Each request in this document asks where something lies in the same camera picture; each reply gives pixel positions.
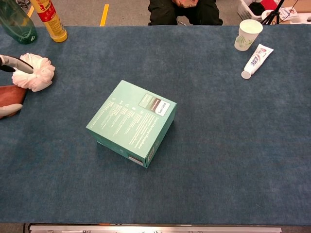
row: black pants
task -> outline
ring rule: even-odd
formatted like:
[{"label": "black pants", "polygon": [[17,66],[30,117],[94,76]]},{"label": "black pants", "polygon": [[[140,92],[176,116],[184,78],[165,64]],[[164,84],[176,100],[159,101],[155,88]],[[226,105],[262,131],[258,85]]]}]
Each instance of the black pants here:
[{"label": "black pants", "polygon": [[193,25],[222,25],[216,0],[199,0],[196,7],[178,7],[172,0],[150,0],[148,25],[177,25],[178,16],[186,16]]}]

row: floor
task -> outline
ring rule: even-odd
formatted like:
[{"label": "floor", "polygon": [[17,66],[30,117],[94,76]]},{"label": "floor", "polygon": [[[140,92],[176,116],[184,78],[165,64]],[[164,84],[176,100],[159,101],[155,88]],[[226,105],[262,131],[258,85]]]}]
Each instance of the floor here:
[{"label": "floor", "polygon": [[[148,0],[52,0],[64,26],[144,26],[149,22]],[[217,0],[224,25],[238,25],[239,0]],[[38,15],[29,6],[25,9],[35,26],[42,26]],[[185,17],[178,19],[189,25]],[[281,226],[284,233],[311,233],[311,227]],[[0,224],[0,233],[22,233],[23,224]]]}]

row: toothpaste cap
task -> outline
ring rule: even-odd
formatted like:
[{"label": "toothpaste cap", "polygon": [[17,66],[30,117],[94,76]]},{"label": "toothpaste cap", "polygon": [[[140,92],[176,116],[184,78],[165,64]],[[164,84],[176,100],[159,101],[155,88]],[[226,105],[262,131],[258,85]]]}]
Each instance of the toothpaste cap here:
[{"label": "toothpaste cap", "polygon": [[242,76],[242,78],[244,78],[244,79],[249,79],[249,78],[252,76],[252,74],[251,74],[250,72],[244,70],[244,71],[241,73],[241,76]]}]

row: teal box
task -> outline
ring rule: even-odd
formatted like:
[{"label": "teal box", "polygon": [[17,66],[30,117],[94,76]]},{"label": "teal box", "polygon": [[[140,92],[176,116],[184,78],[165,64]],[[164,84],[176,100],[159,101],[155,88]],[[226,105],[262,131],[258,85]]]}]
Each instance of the teal box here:
[{"label": "teal box", "polygon": [[86,128],[97,142],[148,167],[177,104],[122,80]]}]

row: tripod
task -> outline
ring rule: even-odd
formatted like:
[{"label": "tripod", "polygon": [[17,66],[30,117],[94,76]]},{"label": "tripod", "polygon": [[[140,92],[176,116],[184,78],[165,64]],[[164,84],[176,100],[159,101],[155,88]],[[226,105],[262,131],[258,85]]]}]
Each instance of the tripod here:
[{"label": "tripod", "polygon": [[264,25],[267,25],[267,24],[271,24],[274,17],[276,17],[276,24],[279,24],[280,23],[280,8],[283,4],[285,0],[281,0],[279,2],[279,4],[277,5],[276,9],[274,11],[272,11],[262,22],[261,24],[264,24]]}]

